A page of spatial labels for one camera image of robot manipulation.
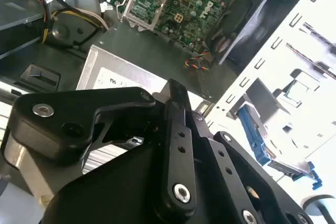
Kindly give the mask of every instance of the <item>metal panel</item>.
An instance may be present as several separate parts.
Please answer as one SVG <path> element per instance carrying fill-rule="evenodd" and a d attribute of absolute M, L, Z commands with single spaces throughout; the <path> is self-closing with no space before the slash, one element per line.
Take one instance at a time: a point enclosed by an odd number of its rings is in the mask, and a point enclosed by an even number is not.
<path fill-rule="evenodd" d="M 188 58 L 189 52 L 152 33 L 139 33 L 128 24 L 117 23 L 91 47 L 77 89 L 116 88 L 131 83 L 153 93 L 160 92 L 172 78 L 187 87 L 192 108 L 196 109 L 204 99 L 222 94 L 236 78 L 228 65 L 219 66 L 213 73 L 187 68 L 184 62 Z M 106 79 L 108 74 L 122 81 Z M 214 74 L 216 83 L 211 82 Z"/>
<path fill-rule="evenodd" d="M 36 0 L 0 0 L 0 30 L 43 17 L 43 7 Z"/>
<path fill-rule="evenodd" d="M 216 103 L 214 108 L 218 109 L 213 109 L 206 118 L 209 125 L 213 122 L 220 123 L 223 117 L 226 116 L 226 113 L 232 109 L 234 104 L 242 97 L 260 73 L 264 71 L 267 65 L 265 64 L 267 63 L 267 59 L 279 56 L 279 52 L 282 51 L 283 46 L 286 44 L 286 36 L 289 36 L 293 32 L 293 29 L 302 26 L 305 22 L 305 15 L 311 12 L 312 3 L 311 0 L 300 0 L 296 4 L 275 32 L 265 42 L 263 47 L 253 57 L 249 65 Z M 249 81 L 245 85 L 242 85 L 241 83 L 246 79 L 249 79 Z"/>

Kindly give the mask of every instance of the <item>metal screw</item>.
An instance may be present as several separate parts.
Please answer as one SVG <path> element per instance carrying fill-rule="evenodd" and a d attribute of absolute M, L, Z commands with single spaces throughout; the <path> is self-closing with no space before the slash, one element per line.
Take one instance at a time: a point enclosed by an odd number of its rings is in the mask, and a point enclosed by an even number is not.
<path fill-rule="evenodd" d="M 173 187 L 173 192 L 180 202 L 182 203 L 188 203 L 190 201 L 190 192 L 189 190 L 182 184 L 176 184 Z"/>
<path fill-rule="evenodd" d="M 249 211 L 243 211 L 243 218 L 247 224 L 257 224 L 256 218 Z"/>
<path fill-rule="evenodd" d="M 298 214 L 298 217 L 299 217 L 299 219 L 301 220 L 301 222 L 302 222 L 303 224 L 308 224 L 307 220 L 305 219 L 305 217 L 304 217 L 303 215 Z"/>
<path fill-rule="evenodd" d="M 54 109 L 47 104 L 39 103 L 33 107 L 33 113 L 42 118 L 48 118 L 54 114 Z"/>
<path fill-rule="evenodd" d="M 225 138 L 226 141 L 231 142 L 231 138 L 225 134 L 223 134 L 223 138 Z"/>
<path fill-rule="evenodd" d="M 149 101 L 151 98 L 149 97 L 149 95 L 145 92 L 141 92 L 141 97 L 147 101 Z"/>
<path fill-rule="evenodd" d="M 199 114 L 196 114 L 196 119 L 199 121 L 203 121 L 203 118 Z"/>

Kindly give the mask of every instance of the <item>yellow wire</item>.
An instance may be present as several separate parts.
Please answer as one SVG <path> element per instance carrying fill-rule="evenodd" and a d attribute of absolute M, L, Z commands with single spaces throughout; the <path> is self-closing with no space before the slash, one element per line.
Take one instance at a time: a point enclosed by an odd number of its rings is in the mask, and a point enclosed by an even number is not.
<path fill-rule="evenodd" d="M 75 13 L 75 12 L 73 12 L 73 11 L 71 11 L 71 10 L 66 10 L 65 12 L 61 12 L 61 13 L 70 14 L 70 15 L 74 15 L 74 16 L 76 16 L 76 17 L 80 17 L 80 18 L 85 19 L 86 21 L 88 21 L 88 22 L 94 24 L 95 26 L 99 27 L 99 25 L 96 24 L 95 22 L 93 22 L 92 20 L 90 20 L 90 19 L 88 19 L 87 17 L 84 17 L 84 16 L 82 16 L 82 15 L 80 15 L 80 14 L 78 14 L 78 13 Z"/>
<path fill-rule="evenodd" d="M 42 44 L 46 41 L 48 35 L 48 29 L 44 29 L 43 32 L 43 39 L 42 39 Z"/>
<path fill-rule="evenodd" d="M 43 38 L 42 38 L 42 44 L 46 41 L 46 39 L 47 39 L 47 35 L 48 35 L 48 29 L 44 29 L 44 32 L 43 32 Z"/>

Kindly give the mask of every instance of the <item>green circuit board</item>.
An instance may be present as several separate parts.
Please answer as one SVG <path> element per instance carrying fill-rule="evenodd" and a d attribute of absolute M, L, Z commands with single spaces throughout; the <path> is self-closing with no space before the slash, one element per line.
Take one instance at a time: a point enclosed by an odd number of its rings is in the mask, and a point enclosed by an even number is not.
<path fill-rule="evenodd" d="M 115 6 L 123 0 L 107 2 Z M 230 0 L 167 0 L 154 32 L 202 52 L 207 34 L 223 16 L 229 3 Z M 150 24 L 160 5 L 160 0 L 135 0 L 130 13 Z"/>
<path fill-rule="evenodd" d="M 186 47 L 202 52 L 203 41 L 218 22 L 230 0 L 168 0 L 155 30 Z M 176 14 L 183 20 L 175 21 Z"/>

